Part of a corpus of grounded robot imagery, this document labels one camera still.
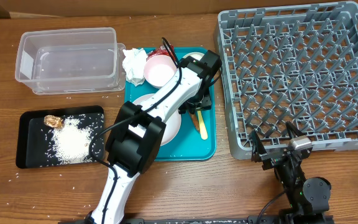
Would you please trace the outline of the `orange carrot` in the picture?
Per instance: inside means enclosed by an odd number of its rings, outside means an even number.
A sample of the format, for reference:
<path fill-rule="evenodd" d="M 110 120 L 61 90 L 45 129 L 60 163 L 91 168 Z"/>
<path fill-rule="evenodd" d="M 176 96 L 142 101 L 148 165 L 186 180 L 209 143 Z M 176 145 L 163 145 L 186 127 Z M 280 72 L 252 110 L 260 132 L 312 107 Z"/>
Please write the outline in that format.
<path fill-rule="evenodd" d="M 191 120 L 192 120 L 192 123 L 193 123 L 195 129 L 197 130 L 198 133 L 200 133 L 200 124 L 199 124 L 197 115 L 190 114 L 190 117 L 191 117 Z"/>

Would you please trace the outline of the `white rice pile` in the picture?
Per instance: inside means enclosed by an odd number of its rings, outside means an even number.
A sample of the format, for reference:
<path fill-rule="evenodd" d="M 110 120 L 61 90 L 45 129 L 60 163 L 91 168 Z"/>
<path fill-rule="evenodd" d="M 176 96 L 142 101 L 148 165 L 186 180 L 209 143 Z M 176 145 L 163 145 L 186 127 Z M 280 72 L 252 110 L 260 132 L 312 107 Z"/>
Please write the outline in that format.
<path fill-rule="evenodd" d="M 89 146 L 92 137 L 103 127 L 103 115 L 97 114 L 94 118 L 80 114 L 78 116 L 64 116 L 64 127 L 50 128 L 45 135 L 48 141 L 45 155 L 47 161 L 56 159 L 56 165 L 79 164 L 93 162 L 89 155 Z"/>

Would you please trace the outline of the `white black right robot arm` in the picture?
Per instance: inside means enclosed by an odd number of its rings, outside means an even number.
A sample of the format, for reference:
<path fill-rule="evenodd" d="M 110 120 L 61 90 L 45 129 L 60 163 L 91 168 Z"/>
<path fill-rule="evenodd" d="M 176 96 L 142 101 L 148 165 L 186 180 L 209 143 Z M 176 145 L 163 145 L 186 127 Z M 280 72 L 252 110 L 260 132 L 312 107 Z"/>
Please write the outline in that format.
<path fill-rule="evenodd" d="M 329 210 L 331 183 L 323 177 L 307 179 L 301 162 L 313 150 L 312 140 L 291 122 L 285 123 L 290 141 L 288 146 L 266 150 L 256 131 L 250 135 L 252 141 L 251 161 L 261 162 L 263 170 L 273 169 L 282 184 L 283 191 L 261 209 L 254 223 L 334 223 L 333 217 L 324 213 Z M 290 204 L 275 216 L 266 216 L 265 211 L 282 195 Z"/>

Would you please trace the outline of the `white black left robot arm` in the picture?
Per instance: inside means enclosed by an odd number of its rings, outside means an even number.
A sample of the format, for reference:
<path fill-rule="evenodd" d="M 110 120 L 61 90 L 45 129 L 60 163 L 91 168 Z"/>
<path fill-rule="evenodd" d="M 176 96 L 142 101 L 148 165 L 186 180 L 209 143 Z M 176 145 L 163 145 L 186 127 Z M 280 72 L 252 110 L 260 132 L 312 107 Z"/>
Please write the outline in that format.
<path fill-rule="evenodd" d="M 108 168 L 108 177 L 85 223 L 120 223 L 136 179 L 157 157 L 167 120 L 178 110 L 204 109 L 201 103 L 222 66 L 220 56 L 210 50 L 199 60 L 170 56 L 177 66 L 174 76 L 141 103 L 125 102 L 114 124 L 92 138 L 89 156 Z"/>

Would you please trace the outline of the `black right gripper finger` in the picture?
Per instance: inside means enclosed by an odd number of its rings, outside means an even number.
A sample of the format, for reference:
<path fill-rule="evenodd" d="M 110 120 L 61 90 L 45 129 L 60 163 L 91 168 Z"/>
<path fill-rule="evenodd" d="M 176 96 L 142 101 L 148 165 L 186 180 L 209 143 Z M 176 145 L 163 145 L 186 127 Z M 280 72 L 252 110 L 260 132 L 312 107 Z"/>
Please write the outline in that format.
<path fill-rule="evenodd" d="M 266 150 L 264 148 L 264 145 L 262 144 L 262 141 L 259 138 L 259 135 L 257 134 L 256 130 L 253 130 L 250 134 L 250 138 L 252 141 L 252 155 L 261 155 L 265 154 Z"/>
<path fill-rule="evenodd" d="M 297 138 L 300 136 L 304 136 L 305 134 L 301 132 L 293 123 L 287 121 L 285 123 L 287 133 L 290 139 Z"/>

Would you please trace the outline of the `brown granola chunk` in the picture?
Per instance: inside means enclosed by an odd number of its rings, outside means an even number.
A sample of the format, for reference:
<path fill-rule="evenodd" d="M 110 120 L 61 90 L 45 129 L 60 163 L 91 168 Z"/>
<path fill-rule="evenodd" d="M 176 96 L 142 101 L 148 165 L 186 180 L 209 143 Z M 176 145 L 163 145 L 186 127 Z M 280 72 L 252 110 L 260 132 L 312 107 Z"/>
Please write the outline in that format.
<path fill-rule="evenodd" d="M 46 115 L 44 117 L 44 124 L 51 128 L 61 129 L 64 127 L 64 120 L 58 116 Z"/>

